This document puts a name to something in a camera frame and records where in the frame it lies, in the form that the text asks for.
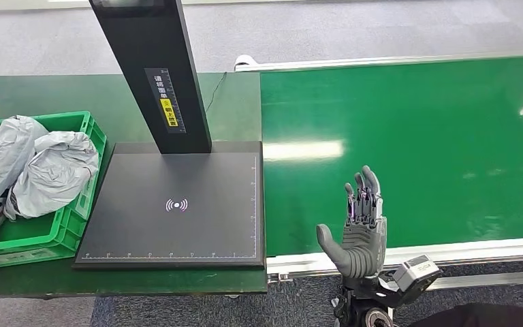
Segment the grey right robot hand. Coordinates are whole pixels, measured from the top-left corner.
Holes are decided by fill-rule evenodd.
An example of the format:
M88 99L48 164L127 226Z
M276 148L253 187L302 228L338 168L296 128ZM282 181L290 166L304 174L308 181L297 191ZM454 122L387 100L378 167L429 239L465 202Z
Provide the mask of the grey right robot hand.
M387 218L377 175L367 165L354 175L355 185L345 183L347 216L342 242L337 243L329 227L316 226L317 242L347 278L371 279L382 270L387 245Z

